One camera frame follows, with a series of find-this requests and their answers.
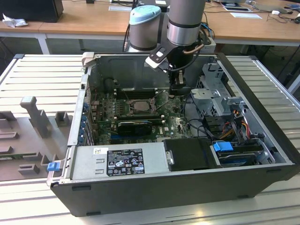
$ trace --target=power supply label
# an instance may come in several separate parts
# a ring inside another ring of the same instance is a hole
[[[142,149],[107,151],[106,174],[112,176],[145,173]]]

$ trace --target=gray plastic part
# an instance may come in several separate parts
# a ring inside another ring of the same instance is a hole
[[[7,119],[8,121],[16,120],[15,116],[11,111],[0,112],[0,119]]]
[[[0,155],[1,154],[10,154],[14,149],[11,146],[0,147]]]
[[[0,140],[17,139],[18,137],[17,132],[0,132]]]
[[[26,161],[39,161],[42,160],[42,154],[40,152],[37,152],[35,155],[23,156],[23,159]]]
[[[55,114],[55,121],[57,127],[66,127],[70,124],[70,119],[68,117],[67,112],[57,112]]]
[[[42,138],[48,136],[47,122],[42,118],[37,106],[37,99],[34,96],[23,97],[20,106],[27,110],[31,123],[35,124],[37,131]]]
[[[172,22],[182,25],[200,24],[205,0],[171,1],[169,18]]]
[[[35,164],[19,165],[18,172],[22,175],[35,175],[39,173],[39,168]]]
[[[8,129],[11,128],[7,119],[0,119],[0,129]]]
[[[58,156],[57,156],[56,154],[54,154],[54,155],[53,155],[52,162],[57,161],[57,160],[59,160],[59,159],[58,159]]]
[[[14,56],[14,59],[23,59],[24,56],[25,56],[25,54],[16,54]]]
[[[47,170],[48,164],[50,163],[48,157],[46,155],[43,155],[41,166],[44,167],[45,170]]]
[[[158,43],[158,27],[160,16],[153,20],[130,26],[130,43],[139,48],[156,47]]]
[[[47,117],[45,111],[42,109],[42,110],[39,110],[38,111],[42,117],[42,119],[46,122],[46,124],[48,125],[50,122],[49,122],[49,118]],[[31,125],[35,128],[36,125],[32,122],[31,118],[29,118],[29,121],[31,123]]]

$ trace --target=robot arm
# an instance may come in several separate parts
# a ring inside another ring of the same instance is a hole
[[[171,0],[167,40],[162,41],[146,59],[152,68],[179,72],[200,51],[199,31],[206,0]]]

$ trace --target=blue latch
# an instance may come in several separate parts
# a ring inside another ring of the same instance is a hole
[[[59,171],[60,170],[60,162],[49,163],[47,167],[47,171]]]
[[[230,142],[217,142],[213,144],[215,151],[233,151],[233,147]]]

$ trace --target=ventilation grill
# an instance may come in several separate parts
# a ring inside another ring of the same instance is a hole
[[[198,89],[204,89],[205,88],[203,82],[200,79],[197,82],[196,88],[198,88]]]
[[[211,110],[210,110],[210,113],[212,116],[216,117],[218,114],[217,114],[217,110],[214,106],[212,106]]]
[[[203,118],[206,116],[208,113],[203,109],[202,112],[200,112],[200,117]]]

